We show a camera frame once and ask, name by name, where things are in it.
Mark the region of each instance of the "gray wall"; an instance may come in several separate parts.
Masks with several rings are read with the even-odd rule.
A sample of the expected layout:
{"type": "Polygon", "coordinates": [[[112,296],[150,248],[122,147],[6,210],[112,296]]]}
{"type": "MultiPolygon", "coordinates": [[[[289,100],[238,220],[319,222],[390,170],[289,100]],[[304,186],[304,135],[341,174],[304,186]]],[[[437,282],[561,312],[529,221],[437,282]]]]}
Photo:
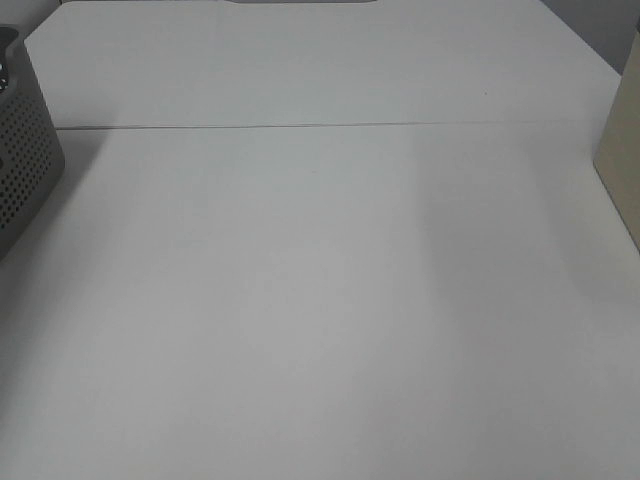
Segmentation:
{"type": "Polygon", "coordinates": [[[629,56],[640,0],[542,0],[618,72],[629,56]]]}
{"type": "Polygon", "coordinates": [[[0,0],[0,23],[33,30],[58,6],[58,0],[0,0]]]}

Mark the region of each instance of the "cardboard box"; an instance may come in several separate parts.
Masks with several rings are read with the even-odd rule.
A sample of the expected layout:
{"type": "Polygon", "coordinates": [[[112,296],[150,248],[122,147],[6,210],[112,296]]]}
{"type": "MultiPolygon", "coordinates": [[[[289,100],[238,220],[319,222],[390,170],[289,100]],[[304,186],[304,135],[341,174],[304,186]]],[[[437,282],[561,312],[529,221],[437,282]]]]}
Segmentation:
{"type": "Polygon", "coordinates": [[[640,249],[640,24],[594,163],[640,249]]]}

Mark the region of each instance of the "perforated container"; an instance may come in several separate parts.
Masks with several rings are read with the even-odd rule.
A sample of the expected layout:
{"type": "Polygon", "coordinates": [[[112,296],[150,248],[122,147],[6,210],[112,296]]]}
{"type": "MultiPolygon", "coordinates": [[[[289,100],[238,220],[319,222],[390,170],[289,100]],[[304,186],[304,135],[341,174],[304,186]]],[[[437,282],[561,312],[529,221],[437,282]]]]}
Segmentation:
{"type": "Polygon", "coordinates": [[[40,85],[13,26],[0,25],[0,259],[36,215],[64,170],[40,85]]]}

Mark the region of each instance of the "white surface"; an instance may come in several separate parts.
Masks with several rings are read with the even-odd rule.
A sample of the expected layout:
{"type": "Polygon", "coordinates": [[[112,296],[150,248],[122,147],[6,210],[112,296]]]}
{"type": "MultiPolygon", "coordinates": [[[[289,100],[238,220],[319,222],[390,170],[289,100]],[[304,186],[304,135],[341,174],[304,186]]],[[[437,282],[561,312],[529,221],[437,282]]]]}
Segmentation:
{"type": "Polygon", "coordinates": [[[0,477],[635,478],[597,129],[64,132],[0,267],[0,477]]]}
{"type": "Polygon", "coordinates": [[[72,2],[27,45],[59,127],[590,120],[619,82],[538,0],[72,2]]]}

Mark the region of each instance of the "table surface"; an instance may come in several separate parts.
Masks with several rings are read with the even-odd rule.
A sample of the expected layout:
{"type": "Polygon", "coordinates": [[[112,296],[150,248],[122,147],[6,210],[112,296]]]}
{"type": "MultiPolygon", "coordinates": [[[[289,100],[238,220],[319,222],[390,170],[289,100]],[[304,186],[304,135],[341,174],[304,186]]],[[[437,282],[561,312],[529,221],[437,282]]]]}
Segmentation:
{"type": "Polygon", "coordinates": [[[640,471],[583,122],[63,132],[0,277],[3,480],[640,471]]]}
{"type": "Polygon", "coordinates": [[[70,2],[27,46],[58,127],[592,120],[619,82],[539,0],[70,2]]]}
{"type": "Polygon", "coordinates": [[[70,3],[28,47],[108,128],[0,264],[2,480],[640,471],[618,77],[537,2],[70,3]]]}

